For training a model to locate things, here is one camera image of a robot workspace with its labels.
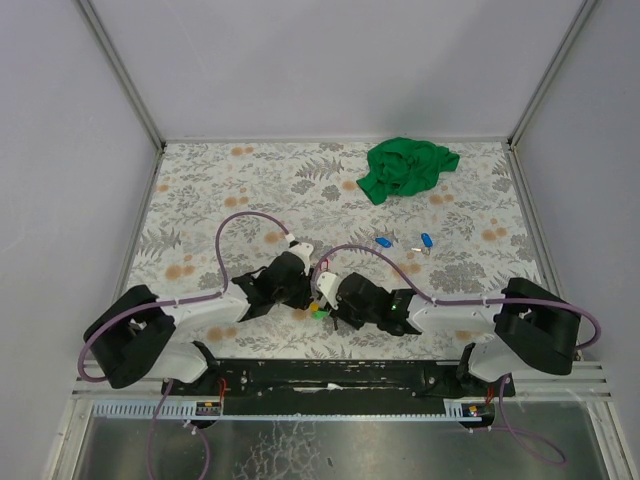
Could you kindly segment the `green crumpled cloth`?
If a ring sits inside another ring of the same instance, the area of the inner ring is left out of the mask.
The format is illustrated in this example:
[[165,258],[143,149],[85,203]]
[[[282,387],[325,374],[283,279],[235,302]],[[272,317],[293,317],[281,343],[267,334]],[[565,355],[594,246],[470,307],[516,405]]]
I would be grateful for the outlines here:
[[441,173],[454,172],[460,155],[427,140],[396,137],[367,152],[368,173],[357,181],[373,205],[389,196],[411,197],[434,188]]

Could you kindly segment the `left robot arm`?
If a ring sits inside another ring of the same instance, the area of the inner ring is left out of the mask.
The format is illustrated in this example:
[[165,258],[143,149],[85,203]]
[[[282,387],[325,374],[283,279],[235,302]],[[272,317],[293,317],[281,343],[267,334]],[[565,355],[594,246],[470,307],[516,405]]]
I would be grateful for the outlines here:
[[203,347],[179,337],[264,317],[277,304],[306,308],[311,302],[311,251],[311,245],[296,243],[270,265],[233,278],[223,292],[169,300],[145,285],[129,289],[83,335],[81,355],[92,354],[103,375],[87,374],[80,359],[80,376],[89,382],[106,381],[114,389],[152,373],[195,382],[213,359]]

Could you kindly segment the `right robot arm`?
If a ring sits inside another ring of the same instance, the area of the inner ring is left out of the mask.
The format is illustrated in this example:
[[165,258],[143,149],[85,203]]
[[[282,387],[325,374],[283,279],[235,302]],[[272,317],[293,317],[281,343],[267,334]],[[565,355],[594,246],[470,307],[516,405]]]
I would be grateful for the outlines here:
[[358,273],[342,278],[325,272],[316,289],[331,316],[355,329],[373,324],[393,336],[470,333],[462,371],[485,382],[525,370],[555,376],[572,371],[579,313],[524,278],[490,294],[426,299],[411,288],[387,291]]

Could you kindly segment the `green tag key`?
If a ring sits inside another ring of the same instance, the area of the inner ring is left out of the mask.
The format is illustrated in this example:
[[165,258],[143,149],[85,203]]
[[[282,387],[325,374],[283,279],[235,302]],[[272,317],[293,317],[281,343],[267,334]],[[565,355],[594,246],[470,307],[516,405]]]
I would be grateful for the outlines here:
[[313,311],[311,313],[311,318],[314,319],[314,320],[323,320],[326,317],[328,317],[329,315],[330,315],[330,313],[328,311],[319,309],[319,310],[315,310],[315,311]]

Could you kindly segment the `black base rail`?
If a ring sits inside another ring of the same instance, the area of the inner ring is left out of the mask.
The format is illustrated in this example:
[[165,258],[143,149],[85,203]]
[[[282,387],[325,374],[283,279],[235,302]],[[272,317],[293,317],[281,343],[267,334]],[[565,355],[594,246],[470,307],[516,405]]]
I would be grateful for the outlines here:
[[443,414],[447,400],[485,401],[501,381],[473,378],[456,362],[429,360],[218,360],[175,397],[220,396],[227,415]]

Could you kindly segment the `blue tag key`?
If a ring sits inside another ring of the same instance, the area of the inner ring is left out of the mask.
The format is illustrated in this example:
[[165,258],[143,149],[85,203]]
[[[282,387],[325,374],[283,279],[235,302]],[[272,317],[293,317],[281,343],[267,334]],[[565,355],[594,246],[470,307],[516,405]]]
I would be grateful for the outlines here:
[[431,254],[431,250],[434,245],[434,242],[431,236],[428,233],[423,232],[420,235],[420,239],[421,239],[422,245],[420,247],[412,247],[411,251],[416,253],[422,253],[423,255],[429,256]]
[[385,249],[391,248],[393,246],[393,242],[391,240],[385,238],[385,237],[376,237],[375,238],[375,242],[379,246],[381,246],[381,247],[383,247]]

